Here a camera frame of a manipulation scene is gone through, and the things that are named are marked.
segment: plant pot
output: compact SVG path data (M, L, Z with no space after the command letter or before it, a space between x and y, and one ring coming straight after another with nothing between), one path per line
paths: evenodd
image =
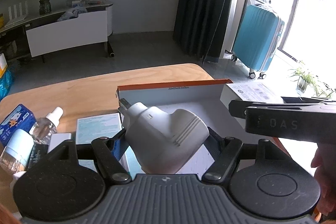
M40 0L40 15L45 15L51 12L50 0Z
M306 91L308 85L308 82L300 76L297 81L297 89L303 93Z

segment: open box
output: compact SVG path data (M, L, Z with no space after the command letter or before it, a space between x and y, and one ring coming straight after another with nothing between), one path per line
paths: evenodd
M225 102L235 99L226 84L232 83L229 79L200 80L173 83L155 83L140 85L123 85L117 90L119 99L126 99L131 105L142 102L147 107L156 106L167 113L173 113L182 108L187 109L214 130L221 137L235 137L243 143L257 144L265 137L246 133L240 123L230 115ZM197 174L199 178L214 162L204 145L196 154L177 172L178 174ZM123 157L123 166L132 176L144 173L129 147ZM239 169L250 166L254 160L241 161Z

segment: blue box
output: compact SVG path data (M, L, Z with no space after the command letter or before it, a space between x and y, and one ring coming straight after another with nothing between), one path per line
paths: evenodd
M17 129L29 133L36 122L34 114L24 105L19 104L0 124L0 141L5 147Z

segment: blue tissue package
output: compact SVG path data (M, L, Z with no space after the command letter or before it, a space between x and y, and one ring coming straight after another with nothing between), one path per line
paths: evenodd
M5 147L16 129L29 132L36 122L34 114L24 105L19 104L0 124L0 141Z
M8 94L13 83L12 74L9 69L0 78L0 101Z

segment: tile floor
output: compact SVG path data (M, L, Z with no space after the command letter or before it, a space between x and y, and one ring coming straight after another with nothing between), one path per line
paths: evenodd
M201 64L181 51L172 40L172 32L118 34L109 37L109 41L115 52L114 58L106 58L104 46L99 43L45 54L45 64L40 57L27 63L10 64L15 76L10 94L117 71L179 63ZM249 69L239 60L232 62L231 55L218 63L205 62L203 68L216 79L229 78L235 83L263 81L279 95L297 96L296 84L287 79L291 65L286 58L277 52L264 80L251 80Z

